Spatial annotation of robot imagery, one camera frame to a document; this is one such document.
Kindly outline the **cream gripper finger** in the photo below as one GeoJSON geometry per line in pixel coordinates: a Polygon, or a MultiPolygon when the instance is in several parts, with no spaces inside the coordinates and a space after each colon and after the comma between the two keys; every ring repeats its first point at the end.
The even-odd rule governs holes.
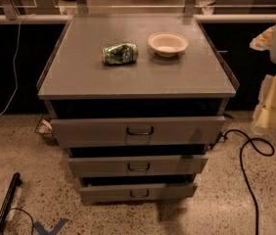
{"type": "Polygon", "coordinates": [[[273,29],[274,27],[271,26],[256,38],[254,38],[250,43],[250,47],[257,51],[269,50],[271,47],[273,29]]]}
{"type": "Polygon", "coordinates": [[[276,75],[267,74],[262,81],[258,104],[253,113],[253,124],[262,129],[276,127],[276,75]]]}

